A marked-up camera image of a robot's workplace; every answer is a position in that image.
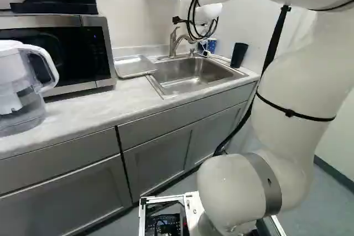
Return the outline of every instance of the gray cabinet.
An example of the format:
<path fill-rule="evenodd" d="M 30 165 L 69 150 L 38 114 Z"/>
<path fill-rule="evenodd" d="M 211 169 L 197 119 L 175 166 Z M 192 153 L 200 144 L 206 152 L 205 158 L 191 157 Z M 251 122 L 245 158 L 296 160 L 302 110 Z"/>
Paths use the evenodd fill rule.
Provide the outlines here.
<path fill-rule="evenodd" d="M 0 195 L 66 174 L 116 154 L 119 154 L 116 131 L 110 128 L 2 160 Z"/>
<path fill-rule="evenodd" d="M 124 152 L 133 201 L 184 173 L 192 126 Z"/>
<path fill-rule="evenodd" d="M 0 235 L 69 235 L 131 205 L 120 155 L 0 197 Z"/>
<path fill-rule="evenodd" d="M 249 83 L 167 111 L 119 126 L 122 149 L 128 150 L 249 99 L 256 83 Z"/>
<path fill-rule="evenodd" d="M 196 123 L 186 159 L 186 170 L 198 166 L 213 155 L 216 147 L 238 123 L 244 106 L 245 103 L 241 103 Z"/>

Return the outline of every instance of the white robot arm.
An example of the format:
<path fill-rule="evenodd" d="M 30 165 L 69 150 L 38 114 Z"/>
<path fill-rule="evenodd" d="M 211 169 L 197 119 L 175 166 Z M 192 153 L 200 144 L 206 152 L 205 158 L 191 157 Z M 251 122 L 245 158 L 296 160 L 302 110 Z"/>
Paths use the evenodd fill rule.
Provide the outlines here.
<path fill-rule="evenodd" d="M 181 19 L 191 1 L 181 0 Z M 214 18 L 224 1 L 199 0 L 196 21 Z M 353 0 L 272 1 L 320 12 L 313 41 L 277 58 L 259 84 L 251 120 L 265 148 L 212 158 L 197 174 L 205 213 L 224 235 L 303 201 L 315 148 L 354 85 Z"/>

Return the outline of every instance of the stainless steel sink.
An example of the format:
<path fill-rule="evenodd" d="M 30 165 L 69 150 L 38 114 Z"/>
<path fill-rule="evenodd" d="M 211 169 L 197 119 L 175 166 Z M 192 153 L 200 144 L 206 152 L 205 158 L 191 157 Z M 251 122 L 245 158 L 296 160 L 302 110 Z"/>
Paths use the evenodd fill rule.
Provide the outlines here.
<path fill-rule="evenodd" d="M 158 58 L 153 61 L 157 71 L 149 75 L 148 79 L 163 98 L 175 97 L 248 76 L 203 56 Z"/>

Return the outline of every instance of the gray countertop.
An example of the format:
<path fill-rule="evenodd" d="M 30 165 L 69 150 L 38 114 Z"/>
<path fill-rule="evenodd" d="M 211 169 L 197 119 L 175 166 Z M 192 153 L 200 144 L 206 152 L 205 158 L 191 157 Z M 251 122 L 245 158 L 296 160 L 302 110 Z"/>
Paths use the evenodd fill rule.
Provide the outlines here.
<path fill-rule="evenodd" d="M 125 124 L 259 79 L 250 70 L 240 70 L 249 76 L 171 99 L 162 99 L 146 77 L 139 77 L 118 80 L 113 91 L 47 103 L 47 118 L 41 125 L 0 138 L 0 160 Z"/>

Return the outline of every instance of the stainless steel microwave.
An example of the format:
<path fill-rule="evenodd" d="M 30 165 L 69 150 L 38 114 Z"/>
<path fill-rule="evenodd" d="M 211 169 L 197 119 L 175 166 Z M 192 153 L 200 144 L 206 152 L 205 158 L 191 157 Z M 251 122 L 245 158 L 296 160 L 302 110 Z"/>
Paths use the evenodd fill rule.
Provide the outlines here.
<path fill-rule="evenodd" d="M 99 15 L 2 15 L 0 40 L 40 46 L 59 72 L 55 88 L 44 97 L 114 86 L 114 70 L 107 19 Z M 37 55 L 29 55 L 42 83 L 49 78 Z"/>

